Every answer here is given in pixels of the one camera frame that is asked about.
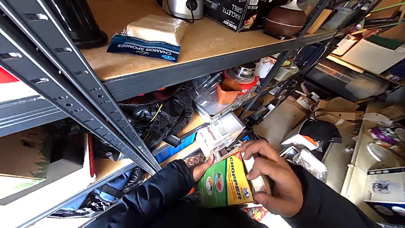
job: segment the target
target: hand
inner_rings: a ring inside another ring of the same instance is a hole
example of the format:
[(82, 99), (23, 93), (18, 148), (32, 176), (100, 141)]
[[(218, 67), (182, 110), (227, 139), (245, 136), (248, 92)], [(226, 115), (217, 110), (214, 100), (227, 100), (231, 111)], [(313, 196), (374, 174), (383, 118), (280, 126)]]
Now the hand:
[(255, 153), (265, 157), (255, 159), (252, 170), (246, 175), (248, 180), (264, 174), (275, 182), (271, 196), (258, 192), (254, 199), (273, 214), (284, 217), (296, 215), (303, 205), (303, 193), (301, 182), (288, 163), (265, 140), (244, 142), (239, 150), (245, 152), (244, 159), (249, 159)]
[(205, 162), (200, 162), (194, 166), (191, 166), (190, 172), (193, 174), (194, 180), (197, 182), (203, 177), (205, 171), (214, 164), (214, 155), (211, 155)]

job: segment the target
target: person's left hand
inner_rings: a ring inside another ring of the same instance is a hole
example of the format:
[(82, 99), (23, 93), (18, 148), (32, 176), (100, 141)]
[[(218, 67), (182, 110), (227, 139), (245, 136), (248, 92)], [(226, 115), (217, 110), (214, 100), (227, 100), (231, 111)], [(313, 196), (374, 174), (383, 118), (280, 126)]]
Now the person's left hand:
[(197, 182), (203, 177), (205, 171), (214, 164), (214, 155), (211, 155), (209, 159), (203, 163), (198, 163), (190, 167), (190, 172), (193, 174), (194, 180)]

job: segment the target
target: appliance power cord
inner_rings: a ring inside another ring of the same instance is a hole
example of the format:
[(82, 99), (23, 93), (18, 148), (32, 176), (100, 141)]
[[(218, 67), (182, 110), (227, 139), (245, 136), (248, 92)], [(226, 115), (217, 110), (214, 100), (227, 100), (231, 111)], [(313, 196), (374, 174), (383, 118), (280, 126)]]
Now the appliance power cord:
[(174, 17), (174, 18), (176, 18), (176, 19), (180, 19), (180, 20), (183, 20), (183, 21), (186, 21), (186, 22), (189, 22), (189, 23), (194, 24), (194, 13), (193, 13), (193, 10), (192, 10), (192, 7), (191, 7), (191, 4), (190, 4), (189, 0), (186, 1), (186, 4), (187, 4), (187, 3), (188, 3), (188, 5), (190, 6), (192, 21), (189, 21), (188, 19), (185, 19), (185, 18), (181, 18), (181, 17), (175, 16), (175, 15), (172, 13), (172, 10), (170, 9), (169, 1), (166, 0), (167, 9), (169, 9), (170, 15), (172, 15), (172, 17)]

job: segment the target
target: purple package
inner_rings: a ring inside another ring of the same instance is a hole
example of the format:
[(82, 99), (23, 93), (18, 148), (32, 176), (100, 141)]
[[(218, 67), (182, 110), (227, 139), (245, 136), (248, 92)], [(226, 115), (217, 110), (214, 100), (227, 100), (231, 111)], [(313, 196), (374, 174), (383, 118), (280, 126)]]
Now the purple package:
[(393, 130), (388, 127), (373, 127), (368, 129), (371, 137), (391, 144), (398, 144), (400, 140)]

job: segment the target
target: orange plant pot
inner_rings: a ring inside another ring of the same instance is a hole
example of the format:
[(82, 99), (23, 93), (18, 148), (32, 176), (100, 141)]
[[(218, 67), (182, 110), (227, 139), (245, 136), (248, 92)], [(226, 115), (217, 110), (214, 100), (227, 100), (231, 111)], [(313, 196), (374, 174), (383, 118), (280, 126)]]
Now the orange plant pot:
[(236, 96), (242, 92), (242, 88), (238, 82), (233, 79), (225, 79), (222, 84), (217, 87), (218, 102), (220, 104), (232, 103)]

